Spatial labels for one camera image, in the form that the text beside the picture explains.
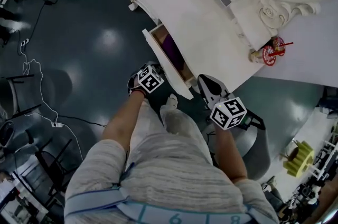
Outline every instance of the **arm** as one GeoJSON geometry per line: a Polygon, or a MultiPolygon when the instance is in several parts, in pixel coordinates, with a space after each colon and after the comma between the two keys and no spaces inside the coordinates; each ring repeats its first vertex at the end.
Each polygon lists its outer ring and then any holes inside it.
{"type": "Polygon", "coordinates": [[[232,134],[229,130],[216,129],[216,158],[219,168],[228,176],[231,182],[236,183],[247,179],[248,173],[244,161],[240,156],[232,134]]]}
{"type": "Polygon", "coordinates": [[[240,156],[236,143],[229,130],[216,129],[216,158],[219,168],[228,176],[231,182],[242,192],[243,203],[250,205],[276,223],[278,218],[271,204],[265,198],[259,183],[248,180],[248,173],[244,161],[240,156]]]}
{"type": "Polygon", "coordinates": [[[102,139],[117,141],[125,151],[129,150],[130,138],[134,131],[138,112],[144,99],[144,94],[134,91],[127,102],[106,126],[102,139]]]}

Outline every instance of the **black cable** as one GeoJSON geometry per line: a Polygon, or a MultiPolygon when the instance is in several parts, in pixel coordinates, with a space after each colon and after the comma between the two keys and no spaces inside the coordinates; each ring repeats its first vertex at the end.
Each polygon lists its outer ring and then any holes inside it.
{"type": "Polygon", "coordinates": [[[38,16],[37,16],[37,19],[36,19],[36,21],[35,21],[35,25],[34,25],[34,28],[33,28],[32,33],[31,33],[31,36],[29,37],[30,41],[32,40],[33,34],[34,34],[34,32],[35,32],[36,25],[37,25],[37,23],[39,22],[40,15],[41,15],[42,10],[43,10],[43,8],[45,7],[45,5],[50,6],[50,5],[56,4],[57,2],[58,2],[58,0],[55,0],[55,2],[53,2],[53,1],[51,1],[51,0],[43,0],[43,5],[41,6],[41,9],[40,9],[39,14],[38,14],[38,16]]]}
{"type": "Polygon", "coordinates": [[[216,133],[214,131],[206,134],[206,144],[207,145],[209,145],[209,136],[213,136],[213,135],[216,135],[216,133]]]}
{"type": "Polygon", "coordinates": [[[87,120],[84,120],[84,119],[81,119],[81,118],[78,118],[78,117],[71,117],[71,116],[64,116],[64,115],[59,115],[59,117],[80,120],[80,121],[83,121],[83,122],[85,122],[87,124],[98,125],[98,126],[102,126],[102,127],[106,127],[107,126],[107,125],[104,125],[104,124],[92,123],[90,121],[87,121],[87,120]]]}

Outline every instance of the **person's leg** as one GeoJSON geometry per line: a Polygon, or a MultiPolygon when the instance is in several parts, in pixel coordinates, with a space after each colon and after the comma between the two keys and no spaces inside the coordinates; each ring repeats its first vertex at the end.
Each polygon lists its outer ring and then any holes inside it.
{"type": "Polygon", "coordinates": [[[145,99],[139,110],[135,129],[130,139],[130,152],[139,145],[147,136],[156,133],[166,133],[158,115],[145,99]]]}
{"type": "Polygon", "coordinates": [[[13,20],[15,15],[10,11],[0,8],[0,17],[7,20],[13,20]]]}
{"type": "Polygon", "coordinates": [[[0,39],[4,41],[4,45],[7,44],[10,36],[11,34],[8,32],[7,28],[0,26],[0,39]]]}
{"type": "Polygon", "coordinates": [[[274,195],[277,199],[280,199],[281,201],[283,201],[279,191],[275,188],[275,186],[274,185],[270,185],[270,186],[271,186],[271,194],[274,195]]]}
{"type": "Polygon", "coordinates": [[[164,127],[169,133],[193,139],[208,159],[209,163],[212,164],[209,148],[197,127],[197,124],[191,117],[177,109],[177,98],[175,95],[170,95],[167,104],[161,107],[160,115],[164,127]]]}
{"type": "Polygon", "coordinates": [[[268,202],[271,204],[271,206],[274,208],[275,212],[279,212],[280,209],[282,208],[282,206],[285,205],[282,202],[282,200],[280,200],[279,198],[277,198],[275,195],[273,195],[269,191],[265,191],[264,195],[265,195],[265,198],[268,200],[268,202]]]}

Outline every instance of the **gray floor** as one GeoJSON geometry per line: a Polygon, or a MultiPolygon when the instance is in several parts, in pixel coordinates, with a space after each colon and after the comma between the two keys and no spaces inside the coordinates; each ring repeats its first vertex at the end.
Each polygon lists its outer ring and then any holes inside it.
{"type": "MultiPolygon", "coordinates": [[[[22,15],[21,41],[31,34],[41,0],[10,0],[6,8],[22,15]]],[[[27,46],[28,60],[41,62],[44,79],[44,99],[59,114],[80,117],[106,124],[119,106],[127,99],[126,83],[130,74],[144,62],[156,60],[146,43],[143,29],[155,24],[138,9],[128,9],[129,0],[58,0],[45,6],[34,36],[27,46]]],[[[23,56],[16,53],[18,34],[2,50],[0,76],[22,73],[23,56]]],[[[18,85],[22,108],[41,102],[39,68],[32,64],[36,77],[29,84],[18,85]]],[[[317,104],[323,87],[293,81],[250,78],[235,92],[251,111],[261,116],[269,132],[270,151],[278,152],[290,141],[305,123],[317,104]]],[[[164,103],[172,91],[164,86],[157,92],[155,110],[164,103]]],[[[192,100],[180,98],[179,107],[191,115],[198,125],[205,125],[203,102],[198,95],[192,100]]],[[[55,114],[46,108],[40,113],[53,119],[55,114]]],[[[72,119],[60,118],[77,135],[85,155],[100,137],[103,128],[72,119]]],[[[51,136],[56,147],[73,138],[68,129],[52,128],[39,117],[22,117],[17,120],[21,128],[29,127],[38,144],[51,136]]],[[[68,159],[79,162],[76,143],[71,144],[68,159]]]]}

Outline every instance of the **printed number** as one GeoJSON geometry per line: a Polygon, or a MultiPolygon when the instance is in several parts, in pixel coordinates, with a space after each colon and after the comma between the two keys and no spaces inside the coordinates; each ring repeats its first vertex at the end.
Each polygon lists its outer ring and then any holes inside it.
{"type": "Polygon", "coordinates": [[[231,224],[240,224],[241,218],[239,216],[233,216],[231,217],[231,224]]]}
{"type": "Polygon", "coordinates": [[[169,223],[170,224],[181,224],[182,223],[182,219],[179,218],[179,213],[177,213],[176,215],[174,215],[170,220],[169,223]]]}

